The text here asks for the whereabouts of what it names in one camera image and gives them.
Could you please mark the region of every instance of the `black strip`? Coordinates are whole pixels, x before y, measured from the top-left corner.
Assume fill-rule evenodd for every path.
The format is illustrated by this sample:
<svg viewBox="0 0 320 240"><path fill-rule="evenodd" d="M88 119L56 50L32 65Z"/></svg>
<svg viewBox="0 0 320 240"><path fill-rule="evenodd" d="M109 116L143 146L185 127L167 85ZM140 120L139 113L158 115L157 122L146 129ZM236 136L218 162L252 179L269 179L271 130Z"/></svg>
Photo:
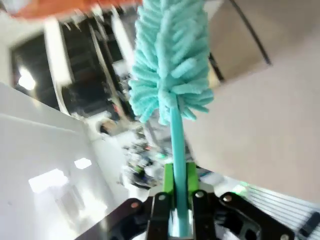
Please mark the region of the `black strip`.
<svg viewBox="0 0 320 240"><path fill-rule="evenodd" d="M251 33L253 39L255 40L256 44L258 45L258 48L259 48L259 50L260 50L260 52L261 52L261 54L262 54L262 56L264 58L264 61L268 65L272 65L271 60L270 60L270 58L269 58L264 46L262 45L258 35L256 34L254 28L250 24L249 20L246 18L245 14L241 10L241 8L238 6L238 4L234 0L229 0L229 1L233 5L233 7L237 11L237 13L239 14L240 18L242 18L244 24L246 25L246 27L248 28L249 32Z"/></svg>
<svg viewBox="0 0 320 240"><path fill-rule="evenodd" d="M220 68L218 67L218 64L214 58L214 56L212 55L212 53L210 52L210 55L209 55L209 62L216 74L216 76L218 77L219 81L220 82L224 82L225 81L225 78L224 76L222 75L221 71L220 71Z"/></svg>

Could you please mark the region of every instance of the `cleaning brush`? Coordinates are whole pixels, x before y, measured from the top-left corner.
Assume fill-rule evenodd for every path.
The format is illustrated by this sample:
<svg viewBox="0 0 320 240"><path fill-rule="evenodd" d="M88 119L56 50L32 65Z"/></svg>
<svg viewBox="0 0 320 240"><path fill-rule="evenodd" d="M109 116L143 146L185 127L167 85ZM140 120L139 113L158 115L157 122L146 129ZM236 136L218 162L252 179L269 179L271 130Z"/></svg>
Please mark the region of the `cleaning brush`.
<svg viewBox="0 0 320 240"><path fill-rule="evenodd" d="M145 123L159 109L170 124L179 237L189 234L183 118L214 97L208 82L208 16L204 0L144 0L138 8L130 104Z"/></svg>

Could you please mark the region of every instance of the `metal screw head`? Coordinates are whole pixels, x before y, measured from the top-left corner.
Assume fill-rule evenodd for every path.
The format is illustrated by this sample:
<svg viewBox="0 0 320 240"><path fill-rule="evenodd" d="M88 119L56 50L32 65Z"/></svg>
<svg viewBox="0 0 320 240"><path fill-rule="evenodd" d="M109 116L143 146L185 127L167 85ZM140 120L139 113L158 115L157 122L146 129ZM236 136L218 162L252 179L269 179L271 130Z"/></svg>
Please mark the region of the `metal screw head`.
<svg viewBox="0 0 320 240"><path fill-rule="evenodd" d="M139 203L138 202L133 202L131 203L131 208L135 209L139 206Z"/></svg>
<svg viewBox="0 0 320 240"><path fill-rule="evenodd" d="M160 196L159 196L159 200L160 200L160 201L163 201L163 200L165 200L165 199L166 199L166 195L160 195Z"/></svg>
<svg viewBox="0 0 320 240"><path fill-rule="evenodd" d="M281 237L280 237L280 240L289 240L289 236L287 234L283 234Z"/></svg>
<svg viewBox="0 0 320 240"><path fill-rule="evenodd" d="M223 198L223 201L225 201L225 202L231 202L231 200L232 200L232 196L230 196L230 195L224 196L224 198Z"/></svg>
<svg viewBox="0 0 320 240"><path fill-rule="evenodd" d="M202 191L198 191L198 192L195 194L195 196L196 196L197 198L202 198L202 197L204 196L204 193L203 193Z"/></svg>

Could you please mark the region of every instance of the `slatted panel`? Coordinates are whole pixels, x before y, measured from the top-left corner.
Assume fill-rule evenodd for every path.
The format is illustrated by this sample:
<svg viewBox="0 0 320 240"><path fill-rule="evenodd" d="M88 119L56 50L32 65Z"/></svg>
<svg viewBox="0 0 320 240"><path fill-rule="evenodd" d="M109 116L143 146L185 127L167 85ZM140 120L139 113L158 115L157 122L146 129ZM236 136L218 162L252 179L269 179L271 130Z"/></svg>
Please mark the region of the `slatted panel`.
<svg viewBox="0 0 320 240"><path fill-rule="evenodd" d="M311 212L320 211L319 205L259 187L250 186L247 198L259 209L294 231L302 226ZM320 226L308 240L320 240Z"/></svg>

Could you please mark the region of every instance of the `ceiling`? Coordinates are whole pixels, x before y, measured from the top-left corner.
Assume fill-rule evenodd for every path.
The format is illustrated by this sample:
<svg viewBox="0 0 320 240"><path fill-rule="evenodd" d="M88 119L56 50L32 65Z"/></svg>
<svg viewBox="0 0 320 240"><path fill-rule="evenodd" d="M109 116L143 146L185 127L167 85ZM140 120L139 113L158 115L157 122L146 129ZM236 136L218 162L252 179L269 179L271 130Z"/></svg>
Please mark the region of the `ceiling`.
<svg viewBox="0 0 320 240"><path fill-rule="evenodd" d="M14 19L0 11L0 26L0 42L12 47L42 31L44 21Z"/></svg>

